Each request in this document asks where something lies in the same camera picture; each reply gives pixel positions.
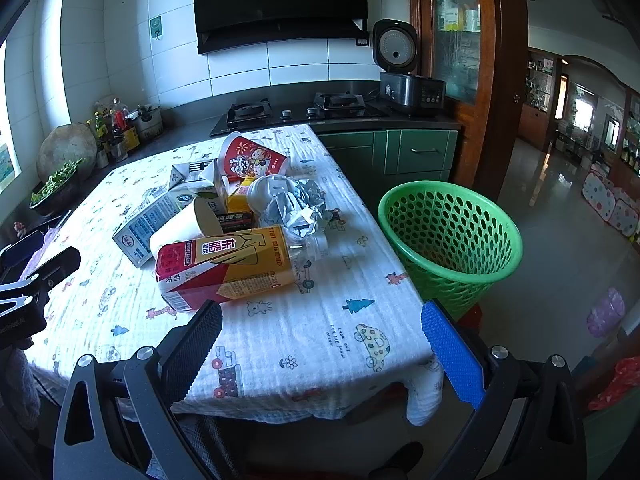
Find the screw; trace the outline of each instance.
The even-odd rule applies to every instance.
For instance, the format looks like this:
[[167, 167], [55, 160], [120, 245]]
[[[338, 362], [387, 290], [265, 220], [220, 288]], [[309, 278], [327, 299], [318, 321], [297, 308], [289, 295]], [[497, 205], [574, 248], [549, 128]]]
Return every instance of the screw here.
[[92, 361], [92, 357], [90, 355], [83, 355], [81, 358], [78, 359], [78, 366], [81, 366], [82, 368], [84, 368], [85, 366], [88, 366], [89, 364], [91, 364]]
[[136, 352], [136, 357], [141, 361], [145, 359], [149, 359], [154, 354], [154, 349], [151, 346], [143, 346], [138, 352]]
[[496, 359], [506, 359], [509, 355], [509, 351], [504, 346], [494, 346], [491, 348], [491, 354]]
[[566, 361], [564, 360], [564, 358], [562, 356], [554, 355], [554, 356], [551, 357], [551, 363], [556, 368], [563, 368], [564, 365], [566, 364]]

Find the red paper cup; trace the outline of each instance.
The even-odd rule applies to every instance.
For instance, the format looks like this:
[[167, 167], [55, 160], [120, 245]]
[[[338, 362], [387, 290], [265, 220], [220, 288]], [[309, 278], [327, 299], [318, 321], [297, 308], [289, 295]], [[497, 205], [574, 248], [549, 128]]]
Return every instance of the red paper cup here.
[[220, 174], [230, 181], [248, 176], [285, 174], [289, 157], [243, 137], [240, 132], [228, 134], [218, 157]]

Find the white tablecloth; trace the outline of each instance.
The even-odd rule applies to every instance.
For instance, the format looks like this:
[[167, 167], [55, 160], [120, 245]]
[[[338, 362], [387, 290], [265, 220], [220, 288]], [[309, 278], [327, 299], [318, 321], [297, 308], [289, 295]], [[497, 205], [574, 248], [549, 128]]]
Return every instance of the white tablecloth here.
[[[425, 423], [440, 402], [442, 369], [422, 334], [422, 301], [376, 221], [309, 126], [246, 136], [289, 155], [289, 175], [313, 178], [326, 192], [336, 213], [326, 232], [329, 255], [296, 285], [223, 304], [222, 332], [172, 410], [267, 422], [340, 418], [400, 381], [409, 390], [408, 420]], [[81, 355], [127, 359], [190, 319], [162, 300], [155, 261], [136, 269], [111, 236], [145, 190], [164, 184], [169, 165], [215, 157], [222, 142], [112, 171], [48, 247], [43, 261], [69, 246], [82, 256], [80, 268], [51, 291], [47, 329], [27, 351], [59, 400]]]

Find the rice cooker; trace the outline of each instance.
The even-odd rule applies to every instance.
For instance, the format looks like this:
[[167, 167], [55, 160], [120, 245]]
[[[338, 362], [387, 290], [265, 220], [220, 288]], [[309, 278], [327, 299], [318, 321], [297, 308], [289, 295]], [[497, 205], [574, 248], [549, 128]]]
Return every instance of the rice cooker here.
[[432, 116], [443, 109], [447, 84], [412, 75], [418, 64], [418, 34], [410, 23], [380, 20], [373, 27], [373, 59], [380, 73], [380, 98], [409, 115]]

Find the green plastic wastebasket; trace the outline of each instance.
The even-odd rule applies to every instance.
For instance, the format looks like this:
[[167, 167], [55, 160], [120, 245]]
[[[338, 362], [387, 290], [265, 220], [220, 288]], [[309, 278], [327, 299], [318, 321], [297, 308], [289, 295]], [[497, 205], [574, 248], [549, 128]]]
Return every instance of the green plastic wastebasket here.
[[522, 259], [507, 213], [466, 187], [422, 180], [382, 197], [378, 221], [424, 301], [457, 320]]

